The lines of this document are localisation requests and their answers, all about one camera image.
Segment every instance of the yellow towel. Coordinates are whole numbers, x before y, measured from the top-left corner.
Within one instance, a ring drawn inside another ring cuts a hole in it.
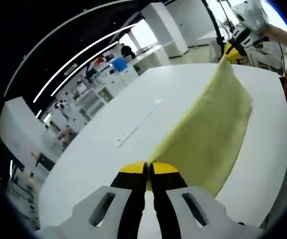
[[[157,146],[148,164],[169,163],[189,186],[215,197],[238,157],[250,112],[251,97],[225,55],[209,85]]]

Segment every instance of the blue bin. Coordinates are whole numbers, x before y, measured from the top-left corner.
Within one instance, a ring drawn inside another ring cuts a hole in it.
[[[125,61],[121,57],[112,61],[112,65],[114,66],[115,70],[118,72],[122,72],[124,69],[127,68],[127,64],[125,63]]]

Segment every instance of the table surface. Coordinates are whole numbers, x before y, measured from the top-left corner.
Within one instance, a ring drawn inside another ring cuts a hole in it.
[[[42,186],[41,226],[63,222],[75,204],[101,185],[110,185],[124,165],[147,160],[216,68],[217,64],[206,63],[149,69],[105,106],[65,150]],[[287,105],[276,73],[233,68],[252,96],[253,109],[238,158],[216,199],[235,221],[259,226],[279,193],[287,167]],[[129,132],[130,137],[118,143]],[[139,238],[160,238],[152,194],[146,193],[146,198]],[[150,235],[141,230],[147,226],[152,227]]]

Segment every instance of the black cable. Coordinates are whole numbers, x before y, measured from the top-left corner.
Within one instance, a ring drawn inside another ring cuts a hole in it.
[[[224,14],[225,14],[225,17],[227,18],[227,21],[228,21],[228,24],[229,24],[229,27],[230,27],[230,32],[233,33],[235,27],[231,25],[231,22],[230,22],[230,20],[229,20],[229,18],[228,18],[228,16],[227,16],[227,14],[226,14],[226,12],[225,12],[223,6],[222,6],[221,1],[220,1],[220,0],[217,0],[217,1],[218,1],[218,3],[220,4],[220,6],[221,6],[221,8],[222,8],[222,10],[223,10],[223,12],[224,12]]]
[[[205,6],[205,9],[208,12],[208,14],[210,16],[210,19],[212,20],[215,32],[217,34],[217,43],[218,43],[218,45],[221,48],[221,54],[223,56],[223,54],[224,54],[224,46],[225,46],[225,44],[223,43],[223,39],[224,38],[221,36],[220,30],[219,30],[219,26],[218,26],[218,24],[216,22],[216,19],[215,19],[214,15],[213,15],[213,12],[209,8],[209,5],[208,5],[207,1],[206,0],[201,0],[201,1],[202,1],[203,5]]]
[[[266,229],[267,229],[267,227],[268,227],[268,223],[269,223],[269,215],[270,215],[270,214],[268,214],[268,215],[267,215],[267,217],[266,217],[266,220],[265,220],[265,228],[264,228],[264,230],[266,230]]]
[[[284,54],[283,54],[283,50],[282,50],[282,47],[281,47],[281,44],[278,42],[279,46],[280,46],[280,49],[281,49],[281,53],[282,53],[282,58],[283,58],[283,70],[284,70],[284,74],[285,74],[285,60],[284,60]]]

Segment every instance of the ceiling light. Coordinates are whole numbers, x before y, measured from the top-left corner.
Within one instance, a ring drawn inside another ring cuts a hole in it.
[[[109,3],[105,3],[96,7],[93,7],[92,9],[89,9],[87,11],[84,11],[70,19],[68,19],[67,21],[63,22],[62,24],[60,24],[58,27],[56,27],[55,29],[53,29],[50,33],[48,33],[46,36],[44,36],[32,49],[31,51],[25,56],[25,58],[22,60],[22,62],[20,63],[20,65],[18,66],[18,68],[15,70],[11,80],[9,81],[6,90],[4,91],[4,97],[6,97],[8,90],[14,80],[14,78],[16,77],[16,75],[18,74],[19,70],[22,68],[22,66],[24,65],[24,63],[26,62],[26,60],[29,58],[29,56],[31,56],[31,54],[47,39],[49,38],[53,33],[55,33],[57,30],[59,30],[60,28],[62,28],[63,26],[67,25],[68,23],[72,22],[73,20],[76,20],[77,18],[84,16],[86,14],[89,14],[92,11],[95,11],[97,9],[103,8],[103,7],[107,7],[107,6],[111,6],[111,5],[115,5],[121,2],[126,2],[126,1],[130,1],[130,0],[117,0],[117,1],[112,1]]]
[[[13,160],[10,161],[9,165],[9,175],[12,176],[12,170],[13,170]]]
[[[33,100],[33,103],[35,103],[38,98],[40,97],[40,95],[43,93],[43,91],[46,89],[46,87],[52,82],[52,80],[54,80],[54,78],[66,67],[68,66],[73,60],[75,60],[77,57],[79,57],[81,54],[83,54],[85,51],[87,51],[89,48],[91,48],[92,46],[96,45],[97,43],[101,42],[102,40],[105,40],[106,38],[118,33],[118,32],[121,32],[125,29],[128,29],[128,28],[131,28],[133,26],[135,26],[135,24],[132,24],[132,25],[129,25],[129,26],[126,26],[126,27],[123,27],[121,29],[118,29],[112,33],[109,33],[108,35],[100,38],[99,40],[93,42],[92,44],[90,44],[89,46],[87,46],[85,49],[83,49],[82,51],[80,51],[79,53],[77,53],[75,56],[73,56],[69,61],[67,61],[61,68],[58,69],[58,71],[55,72],[55,74],[46,82],[46,84],[42,87],[42,89],[38,92],[38,94],[36,95],[35,99]]]
[[[112,46],[118,44],[118,42],[114,42],[113,44],[110,44],[109,46],[105,47],[103,50],[97,52],[95,55],[93,55],[91,58],[89,58],[87,61],[85,61],[83,64],[81,64],[79,67],[77,67],[72,73],[70,73],[69,76],[66,77],[65,80],[63,80],[62,83],[60,83],[60,85],[53,91],[53,93],[50,96],[54,96],[56,94],[56,92],[66,83],[66,81],[69,80],[69,78],[71,78],[77,71],[79,71],[82,67],[84,67],[88,62],[90,62],[91,60],[93,60],[95,57],[97,57],[98,55],[100,55],[101,53],[107,51],[109,48],[111,48]]]
[[[36,118],[39,117],[40,113],[42,113],[42,110],[39,110],[39,112],[38,112],[37,115],[36,115]]]

